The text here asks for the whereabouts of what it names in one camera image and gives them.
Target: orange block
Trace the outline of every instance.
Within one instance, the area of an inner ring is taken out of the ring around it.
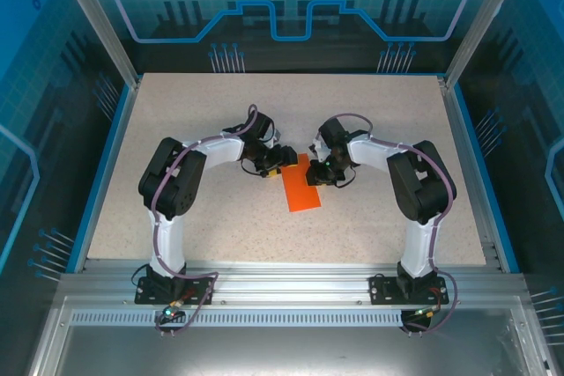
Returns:
[[[281,168],[284,190],[290,211],[300,211],[321,207],[321,201],[316,187],[310,187],[306,182],[306,172],[309,169],[309,158],[306,153],[298,155],[298,165]]]

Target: speckled beige tabletop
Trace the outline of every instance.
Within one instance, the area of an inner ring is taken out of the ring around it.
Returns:
[[[432,141],[458,189],[436,258],[485,264],[436,77],[145,74],[89,251],[90,258],[149,259],[151,227],[137,184],[160,140],[192,141],[246,120],[256,103],[307,152],[317,129],[342,112],[364,114],[382,139]],[[364,122],[344,119],[346,129]],[[357,169],[345,189],[318,188],[322,207],[290,213],[281,177],[245,174],[239,163],[204,173],[185,215],[187,259],[241,262],[393,263],[404,248],[404,216],[386,173]]]

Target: vertical metal post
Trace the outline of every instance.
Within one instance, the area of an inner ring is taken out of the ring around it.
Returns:
[[[122,75],[123,81],[131,89],[137,88],[138,78],[135,68],[131,63],[127,53],[123,49],[117,34],[112,28],[106,13],[98,0],[77,0],[86,17],[90,21],[94,31],[98,34],[100,41],[107,50],[109,57],[115,67]]]
[[[455,53],[449,68],[445,74],[447,88],[454,87],[470,58],[476,51],[479,43],[484,37],[487,28],[490,26],[495,18],[501,4],[504,0],[484,0],[484,3],[479,8],[476,17],[470,25],[468,33],[465,35],[464,40]]]

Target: glass wall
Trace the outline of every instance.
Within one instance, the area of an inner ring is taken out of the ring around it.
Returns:
[[[564,0],[506,0],[460,85],[531,292],[554,286],[561,294]],[[552,298],[546,294],[541,299]],[[554,301],[538,307],[556,306]],[[541,317],[552,314],[561,312],[555,308]],[[548,322],[554,325],[546,330],[548,335],[561,332],[562,318]],[[562,365],[562,349],[558,352]]]
[[[0,368],[24,374],[123,81],[75,0],[0,12]]]
[[[140,72],[443,72],[482,0],[101,0]]]

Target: enclosure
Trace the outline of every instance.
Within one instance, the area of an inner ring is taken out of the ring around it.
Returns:
[[[6,374],[560,374],[564,0],[0,11]],[[440,330],[419,339],[398,329],[404,308],[371,304],[367,280],[394,276],[405,243],[389,177],[361,166],[290,212],[282,176],[241,162],[204,173],[184,222],[187,272],[219,273],[211,303],[160,338],[162,306],[134,302],[152,254],[137,184],[161,139],[218,134],[250,103],[310,159],[343,112],[385,140],[434,142],[457,191],[435,257],[459,304]]]

